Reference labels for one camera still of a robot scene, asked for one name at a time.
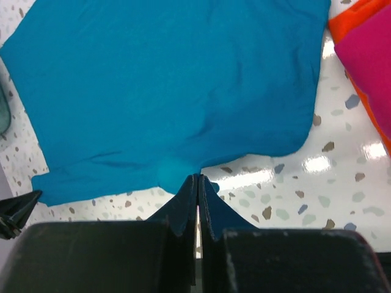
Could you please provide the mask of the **blue t shirt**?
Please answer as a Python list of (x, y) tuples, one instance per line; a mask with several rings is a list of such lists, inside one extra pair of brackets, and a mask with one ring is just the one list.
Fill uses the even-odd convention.
[(36, 1), (1, 48), (54, 206), (161, 187), (313, 120), (329, 1)]

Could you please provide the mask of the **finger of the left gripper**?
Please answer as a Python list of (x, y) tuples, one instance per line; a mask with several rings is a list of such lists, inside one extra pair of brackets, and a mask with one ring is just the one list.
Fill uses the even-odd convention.
[(41, 195), (41, 190), (34, 190), (1, 200), (1, 239), (14, 239), (21, 234)]

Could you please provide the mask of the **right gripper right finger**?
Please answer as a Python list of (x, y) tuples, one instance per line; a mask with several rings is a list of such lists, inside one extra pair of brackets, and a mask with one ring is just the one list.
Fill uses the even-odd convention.
[(200, 176), (204, 292), (389, 292), (390, 255), (357, 232), (257, 228)]

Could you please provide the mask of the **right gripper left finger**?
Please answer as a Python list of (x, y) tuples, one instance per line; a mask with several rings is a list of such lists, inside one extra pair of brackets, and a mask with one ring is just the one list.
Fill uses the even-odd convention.
[(30, 226), (2, 292), (189, 292), (196, 283), (196, 177), (146, 220)]

